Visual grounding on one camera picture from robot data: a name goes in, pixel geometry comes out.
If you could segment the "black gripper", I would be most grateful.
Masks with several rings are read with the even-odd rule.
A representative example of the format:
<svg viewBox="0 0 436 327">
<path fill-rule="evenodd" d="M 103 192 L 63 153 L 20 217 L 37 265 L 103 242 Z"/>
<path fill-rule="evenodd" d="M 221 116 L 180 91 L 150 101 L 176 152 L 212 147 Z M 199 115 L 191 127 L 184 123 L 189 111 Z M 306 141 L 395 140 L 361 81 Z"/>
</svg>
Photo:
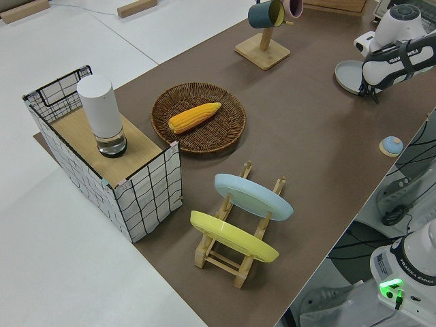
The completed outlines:
<svg viewBox="0 0 436 327">
<path fill-rule="evenodd" d="M 376 104 L 379 104 L 375 87 L 370 85 L 364 78 L 362 78 L 358 88 L 358 95 L 361 97 L 371 97 Z"/>
</svg>

